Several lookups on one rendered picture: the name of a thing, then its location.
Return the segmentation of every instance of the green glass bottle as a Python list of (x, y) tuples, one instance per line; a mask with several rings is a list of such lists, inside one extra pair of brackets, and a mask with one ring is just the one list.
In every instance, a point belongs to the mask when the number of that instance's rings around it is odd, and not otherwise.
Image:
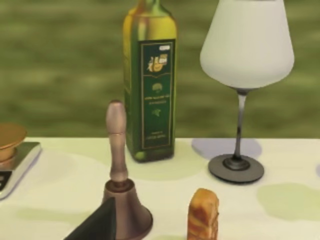
[(123, 23), (126, 145), (138, 162), (175, 150), (177, 24), (160, 0), (139, 0)]

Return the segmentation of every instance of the bread piece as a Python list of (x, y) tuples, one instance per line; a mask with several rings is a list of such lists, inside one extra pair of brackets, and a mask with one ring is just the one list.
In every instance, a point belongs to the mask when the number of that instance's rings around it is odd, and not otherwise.
[(187, 240), (218, 239), (218, 207), (213, 191), (199, 188), (195, 192), (189, 204)]

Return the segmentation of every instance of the blurred grass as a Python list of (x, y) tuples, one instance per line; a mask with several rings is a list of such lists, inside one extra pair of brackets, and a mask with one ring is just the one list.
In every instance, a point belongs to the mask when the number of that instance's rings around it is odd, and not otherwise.
[[(237, 96), (201, 70), (217, 0), (162, 0), (178, 22), (177, 137), (234, 137)], [(122, 22), (135, 0), (0, 0), (0, 122), (29, 136), (104, 137), (123, 100)], [(295, 67), (252, 92), (244, 137), (320, 138), (320, 1), (287, 0)]]

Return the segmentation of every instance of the wine glass stem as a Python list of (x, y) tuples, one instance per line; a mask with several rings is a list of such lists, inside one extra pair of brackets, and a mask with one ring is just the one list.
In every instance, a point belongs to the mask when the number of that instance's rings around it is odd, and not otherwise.
[(241, 134), (242, 134), (242, 122), (245, 111), (245, 103), (248, 95), (247, 91), (237, 90), (238, 99), (239, 99), (239, 107), (238, 107), (238, 123), (236, 128), (236, 139), (235, 139), (235, 150), (233, 154), (233, 158), (240, 160), (241, 159)]

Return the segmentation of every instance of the wine glass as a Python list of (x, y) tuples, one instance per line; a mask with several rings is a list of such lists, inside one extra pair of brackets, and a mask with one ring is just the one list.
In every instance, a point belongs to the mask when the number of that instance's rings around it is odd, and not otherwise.
[(209, 77), (237, 91), (239, 106), (234, 153), (214, 157), (211, 174), (233, 183), (264, 175), (264, 167), (240, 151), (246, 97), (285, 78), (294, 61), (283, 0), (219, 0), (200, 64)]

